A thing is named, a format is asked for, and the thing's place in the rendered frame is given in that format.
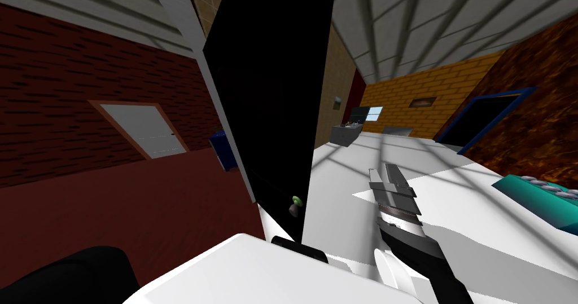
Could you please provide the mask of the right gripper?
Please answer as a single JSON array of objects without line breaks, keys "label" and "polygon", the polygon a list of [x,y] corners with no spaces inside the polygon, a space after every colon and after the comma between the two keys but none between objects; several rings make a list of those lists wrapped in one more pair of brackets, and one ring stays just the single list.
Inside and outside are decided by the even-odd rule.
[{"label": "right gripper", "polygon": [[370,188],[374,192],[380,211],[394,218],[422,226],[421,214],[416,202],[416,194],[405,176],[395,164],[385,163],[387,181],[383,182],[378,169],[370,169]]}]

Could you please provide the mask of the grey cabinet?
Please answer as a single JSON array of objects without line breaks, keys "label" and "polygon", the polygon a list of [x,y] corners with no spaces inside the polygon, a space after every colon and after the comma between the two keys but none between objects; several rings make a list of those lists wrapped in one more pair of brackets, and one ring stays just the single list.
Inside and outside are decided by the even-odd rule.
[{"label": "grey cabinet", "polygon": [[363,124],[359,122],[346,122],[331,128],[329,142],[342,147],[351,145],[360,135]]}]

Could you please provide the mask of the black door leaf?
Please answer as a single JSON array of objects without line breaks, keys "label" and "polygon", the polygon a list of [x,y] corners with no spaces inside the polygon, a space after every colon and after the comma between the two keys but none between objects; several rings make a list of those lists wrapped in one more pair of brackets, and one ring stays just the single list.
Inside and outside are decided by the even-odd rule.
[{"label": "black door leaf", "polygon": [[334,0],[221,0],[203,52],[256,202],[296,242]]}]

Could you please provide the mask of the teal sofa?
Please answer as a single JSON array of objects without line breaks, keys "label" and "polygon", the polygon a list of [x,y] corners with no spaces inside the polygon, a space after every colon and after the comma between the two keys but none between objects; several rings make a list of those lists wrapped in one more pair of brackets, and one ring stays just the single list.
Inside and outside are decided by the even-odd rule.
[{"label": "teal sofa", "polygon": [[578,189],[507,175],[492,187],[558,230],[578,236]]}]

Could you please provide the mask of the blue cabinet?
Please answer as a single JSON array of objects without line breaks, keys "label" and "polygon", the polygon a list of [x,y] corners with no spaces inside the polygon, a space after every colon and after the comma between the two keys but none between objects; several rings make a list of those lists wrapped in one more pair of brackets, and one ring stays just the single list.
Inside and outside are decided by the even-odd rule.
[{"label": "blue cabinet", "polygon": [[225,171],[230,171],[231,169],[237,167],[237,162],[234,157],[233,150],[223,130],[217,131],[215,134],[213,134],[209,138],[209,142]]}]

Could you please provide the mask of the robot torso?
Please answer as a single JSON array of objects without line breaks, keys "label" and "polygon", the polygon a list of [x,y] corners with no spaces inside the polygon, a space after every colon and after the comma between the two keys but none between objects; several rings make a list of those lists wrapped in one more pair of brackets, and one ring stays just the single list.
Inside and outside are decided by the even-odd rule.
[{"label": "robot torso", "polygon": [[393,287],[239,233],[123,304],[421,304]]}]

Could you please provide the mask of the white door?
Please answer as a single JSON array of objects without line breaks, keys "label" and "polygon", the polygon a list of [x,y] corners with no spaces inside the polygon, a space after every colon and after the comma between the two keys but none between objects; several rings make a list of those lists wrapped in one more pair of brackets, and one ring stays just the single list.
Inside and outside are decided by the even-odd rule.
[{"label": "white door", "polygon": [[158,103],[89,102],[147,160],[189,151]]}]

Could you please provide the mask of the dark door with blue frame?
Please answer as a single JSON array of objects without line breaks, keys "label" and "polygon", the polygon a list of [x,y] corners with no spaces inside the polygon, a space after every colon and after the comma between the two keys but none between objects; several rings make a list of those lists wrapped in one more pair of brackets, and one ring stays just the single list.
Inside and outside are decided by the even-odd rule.
[{"label": "dark door with blue frame", "polygon": [[450,147],[459,155],[464,155],[537,89],[536,86],[532,86],[473,98],[436,142]]}]

